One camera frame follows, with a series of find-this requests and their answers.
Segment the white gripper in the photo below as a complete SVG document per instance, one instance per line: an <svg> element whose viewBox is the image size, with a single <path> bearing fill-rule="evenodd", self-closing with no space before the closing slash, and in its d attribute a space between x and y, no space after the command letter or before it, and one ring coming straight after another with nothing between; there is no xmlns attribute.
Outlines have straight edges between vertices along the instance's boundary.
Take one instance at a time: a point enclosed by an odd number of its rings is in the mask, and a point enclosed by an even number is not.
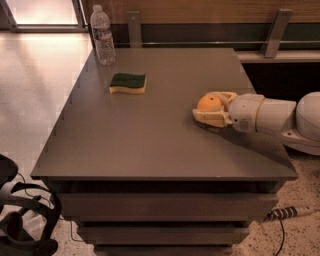
<svg viewBox="0 0 320 256"><path fill-rule="evenodd" d="M194 118L213 127L223 128L228 125L239 132L255 132L258 111L265 97L258 94L243 94L237 96L235 92L215 91L210 95L218 97L228 112L203 111L194 109Z"/></svg>

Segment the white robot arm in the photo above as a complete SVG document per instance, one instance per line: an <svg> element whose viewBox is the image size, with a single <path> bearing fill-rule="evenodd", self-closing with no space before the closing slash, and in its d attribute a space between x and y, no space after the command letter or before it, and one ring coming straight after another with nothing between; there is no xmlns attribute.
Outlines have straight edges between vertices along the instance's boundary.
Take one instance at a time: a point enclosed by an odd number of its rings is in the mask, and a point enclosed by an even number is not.
<svg viewBox="0 0 320 256"><path fill-rule="evenodd" d="M261 94L209 92L192 113L202 124L268 134L289 148L320 155L320 92L308 93L298 102Z"/></svg>

